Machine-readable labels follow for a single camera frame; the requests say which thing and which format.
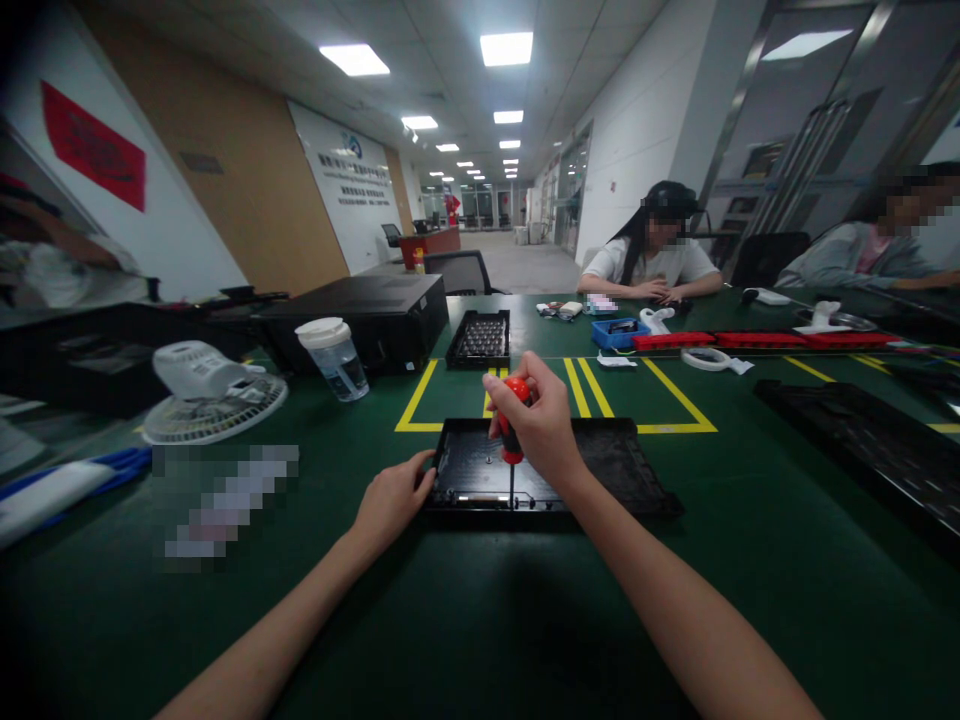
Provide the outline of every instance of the tape roll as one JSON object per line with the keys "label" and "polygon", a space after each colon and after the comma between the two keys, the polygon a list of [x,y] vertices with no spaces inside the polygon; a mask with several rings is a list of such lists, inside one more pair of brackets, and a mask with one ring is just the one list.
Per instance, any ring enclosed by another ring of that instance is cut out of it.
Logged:
{"label": "tape roll", "polygon": [[715,348],[683,349],[680,351],[680,357],[690,367],[708,372],[726,370],[730,367],[730,363],[733,362],[729,355]]}

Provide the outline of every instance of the reception desk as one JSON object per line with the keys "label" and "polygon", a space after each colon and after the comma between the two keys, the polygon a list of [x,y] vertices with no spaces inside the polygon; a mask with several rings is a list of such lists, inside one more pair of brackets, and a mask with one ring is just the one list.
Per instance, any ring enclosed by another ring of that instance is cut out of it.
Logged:
{"label": "reception desk", "polygon": [[456,252],[460,249],[460,228],[452,227],[446,230],[437,230],[427,235],[405,235],[401,237],[400,252],[403,253],[403,264],[407,270],[413,270],[413,256],[417,248],[422,248],[424,255],[438,252]]}

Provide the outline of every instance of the gray jacket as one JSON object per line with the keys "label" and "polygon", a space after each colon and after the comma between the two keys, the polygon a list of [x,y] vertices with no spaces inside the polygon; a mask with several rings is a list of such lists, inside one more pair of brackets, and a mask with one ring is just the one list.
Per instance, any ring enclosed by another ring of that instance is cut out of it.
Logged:
{"label": "gray jacket", "polygon": [[923,260],[917,241],[896,237],[877,258],[869,274],[858,273],[857,263],[870,237],[870,226],[852,222],[824,233],[800,257],[787,265],[776,287],[888,288],[900,278],[922,278],[940,272]]}

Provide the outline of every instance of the desk fan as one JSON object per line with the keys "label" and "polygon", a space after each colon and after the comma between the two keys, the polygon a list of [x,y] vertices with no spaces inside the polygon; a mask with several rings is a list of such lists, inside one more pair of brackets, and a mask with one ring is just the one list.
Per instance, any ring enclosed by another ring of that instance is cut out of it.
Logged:
{"label": "desk fan", "polygon": [[287,399],[287,384],[257,365],[241,365],[204,342],[158,349],[153,369],[172,397],[143,423],[151,445],[209,445],[270,417]]}

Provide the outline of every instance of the black plastic case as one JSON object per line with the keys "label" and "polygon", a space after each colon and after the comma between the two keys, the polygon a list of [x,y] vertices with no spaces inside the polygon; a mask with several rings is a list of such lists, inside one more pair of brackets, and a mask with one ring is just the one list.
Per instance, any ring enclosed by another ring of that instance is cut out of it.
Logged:
{"label": "black plastic case", "polygon": [[[629,418],[582,418],[573,422],[587,467],[638,517],[678,517],[684,508],[664,490],[637,441]],[[437,479],[424,506],[438,512],[568,512],[556,491],[524,459],[509,465],[501,441],[487,438],[490,420],[449,419],[443,424],[433,464]]]}
{"label": "black plastic case", "polygon": [[447,350],[448,368],[509,368],[510,311],[467,310]]}
{"label": "black plastic case", "polygon": [[960,561],[960,445],[847,383],[754,393],[938,551]]}

